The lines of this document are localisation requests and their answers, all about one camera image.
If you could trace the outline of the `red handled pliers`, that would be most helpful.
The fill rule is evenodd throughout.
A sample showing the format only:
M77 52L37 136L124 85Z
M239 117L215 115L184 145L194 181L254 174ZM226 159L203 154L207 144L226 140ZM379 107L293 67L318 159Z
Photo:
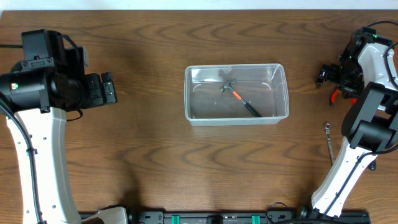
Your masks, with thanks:
M329 105L330 105L331 107L334 107L334 106L335 106L336 97L337 97L339 94L342 94L342 97L343 97L344 99L350 99L350 100L351 100L351 103L352 103L353 105L356 103L356 100L357 100L356 98L353 98L351 95L349 95L349 94L347 94L347 93L345 93L345 92L342 92L339 88L336 88L336 89L333 91L333 93L331 94L330 98L329 98Z

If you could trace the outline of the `clear plastic storage container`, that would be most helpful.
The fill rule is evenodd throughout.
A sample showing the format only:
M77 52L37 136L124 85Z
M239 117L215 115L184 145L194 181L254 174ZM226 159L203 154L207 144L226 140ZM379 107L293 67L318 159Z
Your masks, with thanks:
M192 126L277 124L290 113L284 67L279 63L189 66L184 105Z

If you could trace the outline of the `claw hammer orange black handle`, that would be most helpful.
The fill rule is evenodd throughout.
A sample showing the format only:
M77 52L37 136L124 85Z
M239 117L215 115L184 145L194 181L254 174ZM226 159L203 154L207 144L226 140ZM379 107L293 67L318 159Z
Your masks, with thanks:
M237 83L237 80L228 81L220 86L220 92L229 90L256 118L262 117L262 115L250 104L248 103L233 87L232 84Z

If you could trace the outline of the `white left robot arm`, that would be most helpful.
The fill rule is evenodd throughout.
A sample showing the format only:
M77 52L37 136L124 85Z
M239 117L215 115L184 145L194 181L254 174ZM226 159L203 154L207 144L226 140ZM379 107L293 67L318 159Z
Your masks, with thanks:
M69 36L23 32L24 59L1 75L1 113L16 147L24 223L131 223L123 205L81 215L65 155L67 113L117 102L112 74L85 73L88 55Z

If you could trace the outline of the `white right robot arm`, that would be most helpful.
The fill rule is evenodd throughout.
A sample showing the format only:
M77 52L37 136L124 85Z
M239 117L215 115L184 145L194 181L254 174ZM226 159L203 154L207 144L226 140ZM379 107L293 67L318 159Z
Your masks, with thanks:
M340 64L322 66L317 83L335 84L352 107L341 125L343 142L337 158L303 217L337 220L364 170L377 156L397 150L396 47L370 24L352 34Z

